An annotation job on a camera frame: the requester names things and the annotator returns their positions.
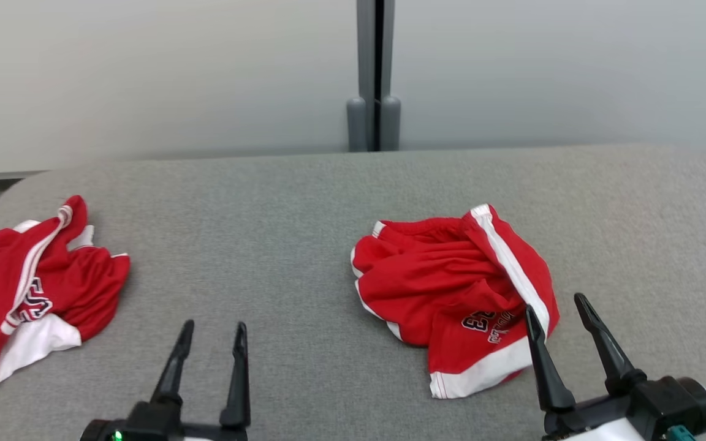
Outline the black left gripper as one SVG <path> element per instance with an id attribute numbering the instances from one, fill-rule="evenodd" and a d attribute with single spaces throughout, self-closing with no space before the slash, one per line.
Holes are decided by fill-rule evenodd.
<path id="1" fill-rule="evenodd" d="M 90 421 L 79 441 L 248 441 L 251 400 L 246 324 L 237 323 L 227 402 L 217 425 L 184 423 L 180 419 L 180 382 L 193 333 L 194 320 L 188 319 L 166 360 L 150 404 L 138 402 L 124 419 Z"/>

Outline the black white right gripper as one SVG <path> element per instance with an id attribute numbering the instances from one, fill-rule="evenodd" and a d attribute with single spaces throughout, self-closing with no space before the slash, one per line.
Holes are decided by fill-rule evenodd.
<path id="1" fill-rule="evenodd" d="M 577 404 L 547 351 L 546 335 L 532 306 L 526 307 L 526 329 L 537 386 L 545 412 L 542 441 L 645 441 L 648 420 L 655 419 L 654 394 L 630 394 L 647 375 L 637 369 L 583 293 L 574 294 L 583 326 L 591 334 L 606 374 L 609 394 Z"/>

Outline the red shorts white stripe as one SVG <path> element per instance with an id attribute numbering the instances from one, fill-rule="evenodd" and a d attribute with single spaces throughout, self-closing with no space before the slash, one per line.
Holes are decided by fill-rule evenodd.
<path id="1" fill-rule="evenodd" d="M 435 399 L 468 397 L 531 366 L 527 305 L 546 336 L 560 321 L 545 260 L 488 204 L 462 217 L 379 220 L 351 268 L 362 307 L 428 349 Z"/>

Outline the grey partition post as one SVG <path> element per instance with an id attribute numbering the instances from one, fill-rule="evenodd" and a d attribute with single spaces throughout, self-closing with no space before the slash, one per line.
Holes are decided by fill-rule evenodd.
<path id="1" fill-rule="evenodd" d="M 395 0 L 356 0 L 358 95 L 346 103 L 351 153 L 400 150 L 401 100 L 392 91 Z"/>

